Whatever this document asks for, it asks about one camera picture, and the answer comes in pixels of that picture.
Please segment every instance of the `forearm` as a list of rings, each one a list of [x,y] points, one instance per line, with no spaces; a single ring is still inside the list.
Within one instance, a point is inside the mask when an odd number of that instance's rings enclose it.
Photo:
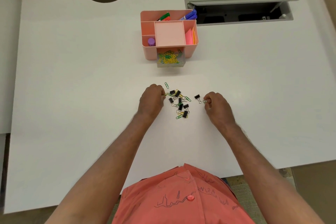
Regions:
[[[323,223],[293,186],[247,139],[238,125],[220,129],[268,224]]]
[[[136,114],[127,128],[69,191],[47,223],[105,224],[150,125],[148,119]]]

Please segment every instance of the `green marker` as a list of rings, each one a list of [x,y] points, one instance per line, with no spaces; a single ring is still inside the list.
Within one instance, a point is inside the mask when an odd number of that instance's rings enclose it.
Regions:
[[[167,18],[168,16],[170,16],[169,13],[166,13],[165,15],[161,16],[159,19],[157,19],[156,21],[162,21],[163,19]]]

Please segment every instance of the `red button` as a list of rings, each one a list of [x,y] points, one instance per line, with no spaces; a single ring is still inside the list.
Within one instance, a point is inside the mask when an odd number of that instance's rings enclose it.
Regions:
[[[193,201],[195,199],[195,197],[193,195],[189,195],[187,196],[188,201]]]

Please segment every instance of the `transparent drawer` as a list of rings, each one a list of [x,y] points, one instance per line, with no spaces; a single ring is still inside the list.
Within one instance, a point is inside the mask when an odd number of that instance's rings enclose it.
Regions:
[[[186,63],[184,47],[158,48],[157,67],[183,67]]]

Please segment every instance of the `shirt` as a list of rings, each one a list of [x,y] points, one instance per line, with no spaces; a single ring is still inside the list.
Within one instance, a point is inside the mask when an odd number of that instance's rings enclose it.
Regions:
[[[126,223],[254,224],[228,185],[188,164],[125,188],[112,224]]]

